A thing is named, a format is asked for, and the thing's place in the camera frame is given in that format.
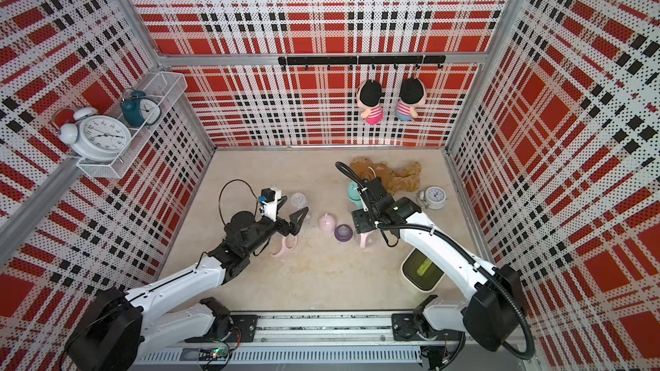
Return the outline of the green circuit board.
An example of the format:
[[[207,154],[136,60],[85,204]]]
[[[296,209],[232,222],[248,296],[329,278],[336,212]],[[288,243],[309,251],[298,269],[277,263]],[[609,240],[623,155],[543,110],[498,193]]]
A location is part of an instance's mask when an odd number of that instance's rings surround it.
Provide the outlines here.
[[[226,348],[211,348],[211,349],[201,349],[199,351],[199,361],[200,362],[226,362],[231,350]]]

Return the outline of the clear baby bottle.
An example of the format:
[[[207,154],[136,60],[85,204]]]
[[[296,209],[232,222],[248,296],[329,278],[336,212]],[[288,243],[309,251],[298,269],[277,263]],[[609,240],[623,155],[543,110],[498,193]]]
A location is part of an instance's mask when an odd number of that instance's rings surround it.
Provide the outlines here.
[[[306,196],[302,192],[296,192],[291,196],[291,206],[295,211],[300,211],[308,206]]]

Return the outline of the doll with striped shirt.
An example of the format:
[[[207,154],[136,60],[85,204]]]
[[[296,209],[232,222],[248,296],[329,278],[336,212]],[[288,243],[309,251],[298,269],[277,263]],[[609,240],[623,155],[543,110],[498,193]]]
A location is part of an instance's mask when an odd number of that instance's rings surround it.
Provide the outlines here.
[[[407,122],[419,117],[417,109],[426,103],[426,87],[418,78],[411,77],[400,86],[399,101],[395,107],[395,117]]]

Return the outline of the pink bottle cap upper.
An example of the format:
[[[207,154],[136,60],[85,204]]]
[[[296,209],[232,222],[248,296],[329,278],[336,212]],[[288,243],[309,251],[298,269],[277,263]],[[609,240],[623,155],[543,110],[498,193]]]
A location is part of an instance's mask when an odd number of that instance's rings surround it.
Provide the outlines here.
[[[321,233],[333,234],[337,227],[336,217],[329,213],[324,213],[318,221],[318,228]]]

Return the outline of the small white alarm clock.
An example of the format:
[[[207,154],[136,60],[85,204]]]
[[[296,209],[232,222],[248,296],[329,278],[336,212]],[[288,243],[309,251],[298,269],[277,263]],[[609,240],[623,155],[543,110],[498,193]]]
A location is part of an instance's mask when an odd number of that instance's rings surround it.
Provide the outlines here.
[[[438,211],[445,207],[447,194],[441,187],[427,187],[417,195],[418,205],[424,209]]]

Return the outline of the pink bottle handle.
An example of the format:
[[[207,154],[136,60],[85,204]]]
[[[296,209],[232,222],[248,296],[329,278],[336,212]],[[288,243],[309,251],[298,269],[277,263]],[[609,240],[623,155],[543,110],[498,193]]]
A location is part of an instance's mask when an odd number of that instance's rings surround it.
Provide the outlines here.
[[[278,252],[273,252],[271,256],[273,258],[281,258],[285,254],[288,254],[297,246],[298,238],[295,235],[287,235],[281,237],[280,249]]]
[[[374,238],[372,237],[372,233],[362,233],[357,235],[357,242],[359,243],[359,247],[361,249],[366,249],[369,248],[373,245]]]

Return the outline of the teal alarm clock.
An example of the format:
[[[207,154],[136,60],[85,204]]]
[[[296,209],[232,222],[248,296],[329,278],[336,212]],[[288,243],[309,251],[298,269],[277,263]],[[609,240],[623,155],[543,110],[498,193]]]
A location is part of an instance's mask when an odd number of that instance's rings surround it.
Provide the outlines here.
[[[153,126],[162,116],[159,104],[141,90],[132,91],[123,98],[120,109],[127,124],[136,128],[142,125]]]

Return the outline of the white bin green inside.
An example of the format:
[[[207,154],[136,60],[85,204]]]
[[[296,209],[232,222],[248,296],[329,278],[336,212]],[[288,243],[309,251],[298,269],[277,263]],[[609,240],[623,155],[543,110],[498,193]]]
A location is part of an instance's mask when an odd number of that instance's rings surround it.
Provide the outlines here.
[[[399,269],[400,282],[416,294],[431,294],[444,277],[445,273],[416,248],[407,254]]]

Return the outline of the large white alarm clock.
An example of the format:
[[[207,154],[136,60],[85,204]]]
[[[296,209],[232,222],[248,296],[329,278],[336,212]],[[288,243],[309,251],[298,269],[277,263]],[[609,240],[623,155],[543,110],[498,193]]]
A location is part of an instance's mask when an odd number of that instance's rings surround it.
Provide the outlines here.
[[[58,136],[62,143],[70,146],[82,159],[114,161],[132,142],[132,134],[124,123],[100,115],[92,106],[78,109],[72,119],[58,127]]]

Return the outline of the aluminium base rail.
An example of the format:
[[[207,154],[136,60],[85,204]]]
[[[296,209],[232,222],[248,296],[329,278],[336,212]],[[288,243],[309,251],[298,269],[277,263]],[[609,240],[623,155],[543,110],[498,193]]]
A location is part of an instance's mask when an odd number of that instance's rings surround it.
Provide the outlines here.
[[[239,326],[224,343],[182,342],[157,350],[134,369],[171,366],[230,370],[239,366],[411,364],[415,369],[527,369],[506,350],[489,351],[463,331],[423,335],[411,311],[239,312]],[[226,362],[200,362],[201,349],[231,350]]]

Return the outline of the doll with pink dress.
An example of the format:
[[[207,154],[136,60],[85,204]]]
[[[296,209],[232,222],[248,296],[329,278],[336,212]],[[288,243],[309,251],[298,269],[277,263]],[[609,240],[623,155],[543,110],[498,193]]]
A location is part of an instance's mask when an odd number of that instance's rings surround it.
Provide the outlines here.
[[[383,119],[382,95],[381,84],[374,80],[364,81],[357,91],[357,104],[361,109],[360,117],[369,125],[377,125]]]

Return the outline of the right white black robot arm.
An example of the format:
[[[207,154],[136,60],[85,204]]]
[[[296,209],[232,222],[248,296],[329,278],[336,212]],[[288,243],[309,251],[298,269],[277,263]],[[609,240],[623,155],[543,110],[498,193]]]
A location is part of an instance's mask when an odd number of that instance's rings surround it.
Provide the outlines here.
[[[515,357],[536,352],[527,321],[520,273],[495,266],[453,240],[411,199],[393,197],[380,179],[359,182],[362,207],[352,213],[360,233],[390,232],[428,258],[459,288],[465,298],[456,314],[443,314],[436,303],[422,308],[424,323],[433,330],[469,334],[482,348],[503,347]]]

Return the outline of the black hook rail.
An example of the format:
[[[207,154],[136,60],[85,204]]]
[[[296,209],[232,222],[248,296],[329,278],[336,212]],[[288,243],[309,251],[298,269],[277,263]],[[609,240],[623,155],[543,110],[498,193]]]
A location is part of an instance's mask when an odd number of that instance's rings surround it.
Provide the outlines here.
[[[278,64],[284,66],[352,66],[352,65],[443,65],[446,55],[376,55],[376,56],[297,56],[278,57]]]

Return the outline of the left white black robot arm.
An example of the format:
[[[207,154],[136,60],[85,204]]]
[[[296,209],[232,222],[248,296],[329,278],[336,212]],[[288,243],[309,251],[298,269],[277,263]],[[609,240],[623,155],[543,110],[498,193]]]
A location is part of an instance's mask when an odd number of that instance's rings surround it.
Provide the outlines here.
[[[232,216],[220,244],[191,266],[131,290],[99,291],[62,357],[80,370],[127,370],[154,351],[227,330],[230,311],[217,299],[204,298],[187,309],[180,304],[236,278],[273,235],[297,235],[309,210],[281,218],[278,212],[285,202],[279,191],[266,189],[258,199],[259,212]]]

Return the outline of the brown plush toy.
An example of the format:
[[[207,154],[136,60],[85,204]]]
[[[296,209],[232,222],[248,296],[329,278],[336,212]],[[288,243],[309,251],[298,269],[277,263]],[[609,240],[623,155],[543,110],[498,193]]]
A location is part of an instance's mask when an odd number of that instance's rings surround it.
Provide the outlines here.
[[[415,192],[420,188],[422,166],[417,161],[409,161],[400,168],[390,168],[384,162],[358,158],[353,160],[349,167],[361,180],[380,178],[383,186],[391,195],[395,195],[397,192]]]

